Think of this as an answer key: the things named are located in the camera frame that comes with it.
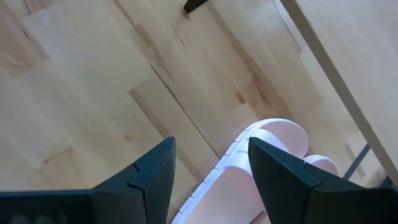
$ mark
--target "wood grain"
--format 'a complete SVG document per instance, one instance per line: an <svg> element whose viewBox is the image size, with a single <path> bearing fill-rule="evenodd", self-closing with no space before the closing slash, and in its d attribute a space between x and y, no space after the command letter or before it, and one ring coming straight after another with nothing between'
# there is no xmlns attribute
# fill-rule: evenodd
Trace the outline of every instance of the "wood grain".
<svg viewBox="0 0 398 224"><path fill-rule="evenodd" d="M0 1L0 65L12 74L40 64L47 54L7 4Z"/></svg>
<svg viewBox="0 0 398 224"><path fill-rule="evenodd" d="M398 182L395 1L282 0L393 182Z"/></svg>
<svg viewBox="0 0 398 224"><path fill-rule="evenodd" d="M386 171L373 150L370 150L349 181L363 187L376 188L380 187L386 177Z"/></svg>
<svg viewBox="0 0 398 224"><path fill-rule="evenodd" d="M260 119L298 122L341 175L363 147L280 3L217 0L184 17L184 0L3 1L0 47L24 68L0 64L0 190L93 187L172 135L171 221ZM354 181L378 175L369 161Z"/></svg>

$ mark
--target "pink slide sandal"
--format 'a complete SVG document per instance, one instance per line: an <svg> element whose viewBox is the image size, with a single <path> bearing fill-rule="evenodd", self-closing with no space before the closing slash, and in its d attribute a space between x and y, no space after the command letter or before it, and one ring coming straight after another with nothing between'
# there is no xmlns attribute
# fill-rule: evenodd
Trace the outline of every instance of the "pink slide sandal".
<svg viewBox="0 0 398 224"><path fill-rule="evenodd" d="M287 119L265 119L247 127L225 152L219 163L182 205L172 223L267 223L265 208L252 178L248 158L250 137L258 137L303 159L309 140L305 131ZM310 163L331 170L326 157L309 156Z"/></svg>

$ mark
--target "wooden floor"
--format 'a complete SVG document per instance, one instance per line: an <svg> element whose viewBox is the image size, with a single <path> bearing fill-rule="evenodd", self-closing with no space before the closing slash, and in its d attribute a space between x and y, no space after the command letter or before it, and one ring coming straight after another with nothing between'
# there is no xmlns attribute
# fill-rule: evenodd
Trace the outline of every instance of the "wooden floor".
<svg viewBox="0 0 398 224"><path fill-rule="evenodd" d="M393 183L398 183L397 1L282 0Z"/></svg>
<svg viewBox="0 0 398 224"><path fill-rule="evenodd" d="M175 136L172 217L273 117L344 175L366 142L279 0L184 3L0 0L0 190L93 187ZM353 181L384 177L368 161Z"/></svg>

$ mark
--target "dark object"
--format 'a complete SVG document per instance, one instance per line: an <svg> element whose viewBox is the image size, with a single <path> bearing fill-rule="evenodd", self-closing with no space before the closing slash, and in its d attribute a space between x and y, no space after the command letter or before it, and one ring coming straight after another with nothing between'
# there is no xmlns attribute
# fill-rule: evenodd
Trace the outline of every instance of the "dark object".
<svg viewBox="0 0 398 224"><path fill-rule="evenodd" d="M348 180L354 174L355 170L359 167L360 163L370 150L371 147L369 146L369 144L366 144L365 147L363 147L362 151L359 153L359 155L355 158L354 162L348 168L346 174L344 174L343 179Z"/></svg>
<svg viewBox="0 0 398 224"><path fill-rule="evenodd" d="M389 187L389 188L393 188L394 186L392 185L392 181L390 179L390 177L386 177L383 180L383 183L381 183L380 187Z"/></svg>
<svg viewBox="0 0 398 224"><path fill-rule="evenodd" d="M258 138L249 140L254 181L271 223L398 223L394 189L365 189Z"/></svg>
<svg viewBox="0 0 398 224"><path fill-rule="evenodd" d="M184 5L184 13L189 14L194 11L197 7L201 6L207 0L188 0Z"/></svg>
<svg viewBox="0 0 398 224"><path fill-rule="evenodd" d="M163 224L174 183L175 139L90 190L0 193L0 223Z"/></svg>

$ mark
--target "slipper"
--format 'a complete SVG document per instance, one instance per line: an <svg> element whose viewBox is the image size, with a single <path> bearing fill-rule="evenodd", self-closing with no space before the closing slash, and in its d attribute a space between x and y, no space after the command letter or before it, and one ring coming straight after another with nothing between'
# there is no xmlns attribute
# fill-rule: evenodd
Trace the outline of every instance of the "slipper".
<svg viewBox="0 0 398 224"><path fill-rule="evenodd" d="M304 158L304 161L331 174L338 175L336 164L326 156L307 156L306 158Z"/></svg>
<svg viewBox="0 0 398 224"><path fill-rule="evenodd" d="M248 126L214 169L182 205L172 223L251 223L264 213L248 158L250 137L257 137L303 158L309 140L295 122L273 118Z"/></svg>

